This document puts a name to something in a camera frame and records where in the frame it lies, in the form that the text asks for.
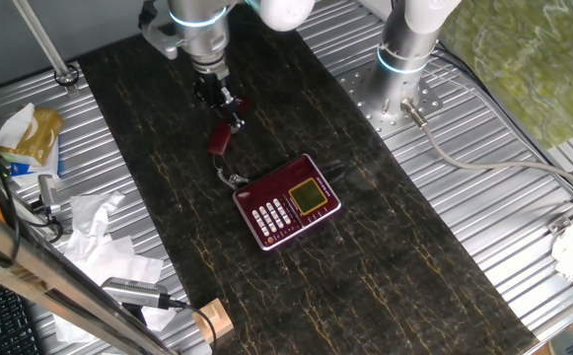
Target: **metal slotted table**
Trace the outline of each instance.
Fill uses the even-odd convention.
[[[0,127],[21,105],[33,103],[39,107],[58,110],[65,122],[59,136],[60,162],[63,166],[58,200],[61,212],[58,220],[66,229],[71,226],[69,197],[119,191],[125,195],[117,210],[109,216],[107,232],[114,239],[130,237],[135,253],[164,261],[159,283],[168,288],[174,299],[187,302],[187,295],[170,261],[137,186],[108,130],[87,78],[81,74],[79,93],[67,95],[53,79],[53,71],[36,75],[0,89]],[[36,185],[17,188],[17,194],[27,202],[38,199]],[[66,246],[63,238],[55,246]],[[55,336],[53,316],[34,305],[32,312],[38,334],[47,354],[117,353],[100,340],[67,345]],[[169,347],[180,348],[183,354],[209,354],[211,349],[203,340],[191,317],[191,311],[180,311],[163,331],[155,332]]]

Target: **calculator keypad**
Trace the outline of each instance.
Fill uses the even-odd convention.
[[[251,214],[253,215],[253,218],[255,218],[255,221],[264,235],[267,237],[270,233],[277,232],[277,228],[284,228],[284,223],[289,225],[292,222],[286,214],[286,210],[284,210],[284,207],[277,198],[273,198],[272,203],[267,202],[265,207],[260,206],[257,210],[259,210],[259,213],[256,210],[253,210]]]

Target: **calculator display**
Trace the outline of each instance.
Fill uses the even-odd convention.
[[[325,195],[313,178],[309,178],[291,188],[288,193],[293,197],[297,207],[304,216],[327,202],[327,198],[325,198]]]

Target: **gray cable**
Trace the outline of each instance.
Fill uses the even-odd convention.
[[[558,174],[561,177],[568,178],[573,181],[573,174],[567,173],[559,168],[552,167],[547,164],[536,163],[536,162],[503,162],[503,163],[494,163],[494,164],[468,164],[456,161],[451,156],[446,154],[444,150],[437,144],[435,137],[433,137],[433,133],[428,128],[428,126],[422,126],[422,131],[426,135],[426,138],[431,142],[433,148],[442,156],[442,158],[451,165],[454,165],[458,168],[462,169],[470,169],[470,170],[489,170],[489,169],[504,169],[504,168],[515,168],[515,167],[525,167],[525,168],[534,168],[544,170],[546,172]]]

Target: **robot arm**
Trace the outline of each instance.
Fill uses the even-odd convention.
[[[229,87],[225,48],[229,43],[227,14],[238,0],[168,0],[175,35],[164,35],[154,28],[157,17],[154,0],[146,0],[139,16],[142,35],[168,59],[175,59],[180,46],[198,73],[194,91],[215,107],[236,133],[244,124],[238,100]],[[312,12],[315,0],[247,0],[262,20],[276,31],[290,31],[301,25]]]

